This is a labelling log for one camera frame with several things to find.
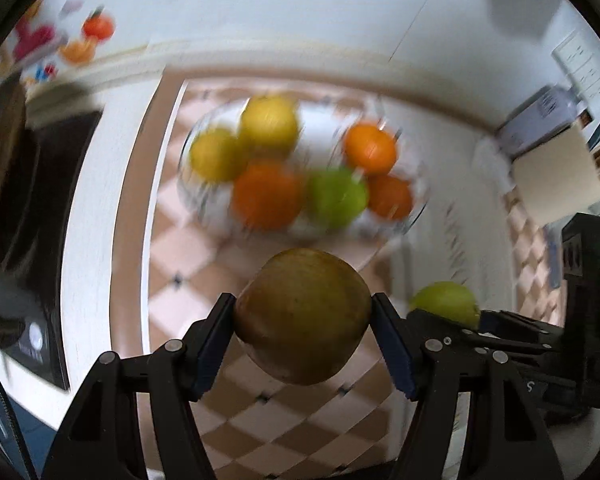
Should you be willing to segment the green apple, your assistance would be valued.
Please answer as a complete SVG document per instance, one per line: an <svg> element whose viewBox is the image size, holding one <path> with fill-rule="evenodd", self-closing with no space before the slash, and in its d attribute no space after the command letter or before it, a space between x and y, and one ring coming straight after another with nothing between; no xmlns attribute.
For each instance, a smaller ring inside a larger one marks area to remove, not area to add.
<svg viewBox="0 0 600 480"><path fill-rule="evenodd" d="M306 182L306 214L321 228L346 228L367 204L366 182L349 169L328 168L310 173Z"/></svg>
<svg viewBox="0 0 600 480"><path fill-rule="evenodd" d="M470 330L479 327L477 299L466 286L454 282L434 282L422 288L410 300L410 309L441 316Z"/></svg>

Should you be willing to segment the brown pear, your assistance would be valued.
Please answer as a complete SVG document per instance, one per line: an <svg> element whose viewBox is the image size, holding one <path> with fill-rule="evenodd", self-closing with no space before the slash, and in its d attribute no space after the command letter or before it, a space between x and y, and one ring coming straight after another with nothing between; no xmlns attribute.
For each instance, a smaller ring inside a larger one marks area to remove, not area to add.
<svg viewBox="0 0 600 480"><path fill-rule="evenodd" d="M347 364L371 310L370 290L350 264L292 248L268 260L238 296L236 335L265 373L312 386Z"/></svg>

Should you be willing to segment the dark red-orange fruit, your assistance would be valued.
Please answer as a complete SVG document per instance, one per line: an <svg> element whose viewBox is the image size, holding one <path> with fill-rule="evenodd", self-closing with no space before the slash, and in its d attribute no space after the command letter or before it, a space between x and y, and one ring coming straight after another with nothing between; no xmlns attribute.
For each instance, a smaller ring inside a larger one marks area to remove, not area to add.
<svg viewBox="0 0 600 480"><path fill-rule="evenodd" d="M367 180L367 208L376 216L388 221L406 218L413 209L411 183L407 180L380 174Z"/></svg>

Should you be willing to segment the orange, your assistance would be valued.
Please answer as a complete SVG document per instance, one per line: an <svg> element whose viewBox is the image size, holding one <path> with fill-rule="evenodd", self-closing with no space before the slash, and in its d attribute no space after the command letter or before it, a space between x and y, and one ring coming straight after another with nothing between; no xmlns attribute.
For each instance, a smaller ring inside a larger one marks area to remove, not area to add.
<svg viewBox="0 0 600 480"><path fill-rule="evenodd" d="M348 128L342 140L342 152L350 167L368 176L388 174L398 160L394 135L367 122Z"/></svg>
<svg viewBox="0 0 600 480"><path fill-rule="evenodd" d="M303 205L303 179L280 162L250 162L235 180L230 206L242 224L256 231L283 231Z"/></svg>

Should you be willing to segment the yellow lemon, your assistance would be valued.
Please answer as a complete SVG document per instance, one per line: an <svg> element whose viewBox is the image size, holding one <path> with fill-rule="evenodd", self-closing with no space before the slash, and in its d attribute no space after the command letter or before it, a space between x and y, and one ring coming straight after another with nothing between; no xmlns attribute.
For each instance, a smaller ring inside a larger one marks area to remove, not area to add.
<svg viewBox="0 0 600 480"><path fill-rule="evenodd" d="M209 183L235 180L245 167L245 152L237 136L224 127L204 130L188 155L193 172Z"/></svg>
<svg viewBox="0 0 600 480"><path fill-rule="evenodd" d="M240 115L237 136L254 156L288 157L300 136L297 102L281 94L253 96Z"/></svg>

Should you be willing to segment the checkered printed table mat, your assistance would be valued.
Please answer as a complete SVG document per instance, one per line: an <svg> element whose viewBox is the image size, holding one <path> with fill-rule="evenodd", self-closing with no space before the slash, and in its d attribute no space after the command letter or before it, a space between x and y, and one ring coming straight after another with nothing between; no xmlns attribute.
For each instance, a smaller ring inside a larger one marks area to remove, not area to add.
<svg viewBox="0 0 600 480"><path fill-rule="evenodd" d="M122 439L142 437L146 394L166 478L337 478L389 442L390 402L412 400L389 477L439 479L467 393L460 478L560 478L519 362L547 348L496 338L485 315L400 315L347 263L419 222L427 196L396 120L291 93L294 136L272 139L245 126L263 91L227 88L172 151L182 97L208 80L162 74L122 184L109 393Z"/></svg>

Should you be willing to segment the oval floral ceramic plate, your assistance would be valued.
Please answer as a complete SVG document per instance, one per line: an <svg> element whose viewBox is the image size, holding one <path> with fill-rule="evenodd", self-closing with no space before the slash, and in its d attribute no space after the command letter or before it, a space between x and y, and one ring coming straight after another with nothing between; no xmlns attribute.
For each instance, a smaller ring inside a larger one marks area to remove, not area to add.
<svg viewBox="0 0 600 480"><path fill-rule="evenodd" d="M194 218L210 231L223 236L237 236L248 229L230 210L233 185L207 183L190 168L189 153L198 136L212 127L224 127L236 132L239 119L247 107L246 99L221 104L198 119L186 136L178 161L178 198ZM297 116L300 138L286 164L303 177L321 170L346 166L342 151L342 138L347 128L363 118L362 113L339 113L336 106L326 103L301 101ZM378 119L382 130L391 132L396 139L398 160L390 171L393 177L407 182L412 194L411 211L402 219L388 220L365 209L341 229L329 229L315 222L309 211L304 210L286 230L277 231L276 236L295 243L316 242L325 237L343 237L350 240L390 240L402 236L414 226L429 200L429 185L426 167L422 159L402 134L400 128L388 124L386 118Z"/></svg>

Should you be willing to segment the cream utensil holder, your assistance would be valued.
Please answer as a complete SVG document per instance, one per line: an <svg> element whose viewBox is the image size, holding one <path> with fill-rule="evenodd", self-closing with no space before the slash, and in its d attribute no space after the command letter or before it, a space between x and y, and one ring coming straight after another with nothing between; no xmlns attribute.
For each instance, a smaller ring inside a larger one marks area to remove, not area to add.
<svg viewBox="0 0 600 480"><path fill-rule="evenodd" d="M598 170L576 122L514 160L512 177L522 206L538 226L600 202Z"/></svg>

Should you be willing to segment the white crumpled tissue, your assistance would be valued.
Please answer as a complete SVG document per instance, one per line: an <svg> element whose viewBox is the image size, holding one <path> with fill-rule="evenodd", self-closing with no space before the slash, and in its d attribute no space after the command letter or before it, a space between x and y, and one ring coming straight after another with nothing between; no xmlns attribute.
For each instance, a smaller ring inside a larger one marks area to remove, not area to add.
<svg viewBox="0 0 600 480"><path fill-rule="evenodd" d="M498 142L492 136L484 136L477 142L472 168L488 180L501 195L506 195L515 189L510 174L512 169L510 160L502 153Z"/></svg>

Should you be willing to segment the black gas stove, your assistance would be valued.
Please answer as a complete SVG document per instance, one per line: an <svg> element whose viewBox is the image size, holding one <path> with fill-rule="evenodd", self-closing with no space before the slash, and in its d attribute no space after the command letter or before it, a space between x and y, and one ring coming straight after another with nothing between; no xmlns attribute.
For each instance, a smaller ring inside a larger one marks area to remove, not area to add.
<svg viewBox="0 0 600 480"><path fill-rule="evenodd" d="M60 277L70 209L98 110L24 130L0 194L0 350L31 373L70 386Z"/></svg>

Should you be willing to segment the silver gas canister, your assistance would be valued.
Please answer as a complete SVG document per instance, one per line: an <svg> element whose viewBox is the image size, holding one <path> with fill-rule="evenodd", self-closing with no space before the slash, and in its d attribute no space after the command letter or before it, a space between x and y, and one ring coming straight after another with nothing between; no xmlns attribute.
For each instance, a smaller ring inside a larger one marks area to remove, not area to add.
<svg viewBox="0 0 600 480"><path fill-rule="evenodd" d="M584 110L573 88L545 86L508 116L495 137L500 149L515 159L568 128Z"/></svg>

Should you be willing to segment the black wok pan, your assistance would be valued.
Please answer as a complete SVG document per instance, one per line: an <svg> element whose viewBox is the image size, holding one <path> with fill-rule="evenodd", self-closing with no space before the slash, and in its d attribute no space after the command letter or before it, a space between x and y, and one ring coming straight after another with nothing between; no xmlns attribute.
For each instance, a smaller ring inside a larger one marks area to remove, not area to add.
<svg viewBox="0 0 600 480"><path fill-rule="evenodd" d="M26 203L20 138L26 123L26 94L15 72L0 83L0 269L5 265Z"/></svg>

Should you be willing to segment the white wall socket strip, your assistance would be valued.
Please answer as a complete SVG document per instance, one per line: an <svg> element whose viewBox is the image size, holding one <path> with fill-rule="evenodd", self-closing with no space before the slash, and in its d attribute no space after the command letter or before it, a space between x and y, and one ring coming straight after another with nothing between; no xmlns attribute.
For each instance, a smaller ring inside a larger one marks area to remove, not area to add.
<svg viewBox="0 0 600 480"><path fill-rule="evenodd" d="M600 112L600 48L580 30L569 34L552 52L578 96Z"/></svg>

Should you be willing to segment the colourful wall sticker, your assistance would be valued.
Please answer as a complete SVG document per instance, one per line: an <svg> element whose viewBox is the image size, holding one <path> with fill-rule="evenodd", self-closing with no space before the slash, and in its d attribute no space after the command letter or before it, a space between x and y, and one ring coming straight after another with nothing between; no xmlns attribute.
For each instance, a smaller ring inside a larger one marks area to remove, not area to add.
<svg viewBox="0 0 600 480"><path fill-rule="evenodd" d="M97 0L35 0L0 47L0 82L18 72L31 89L65 68L91 63L116 31L114 16Z"/></svg>

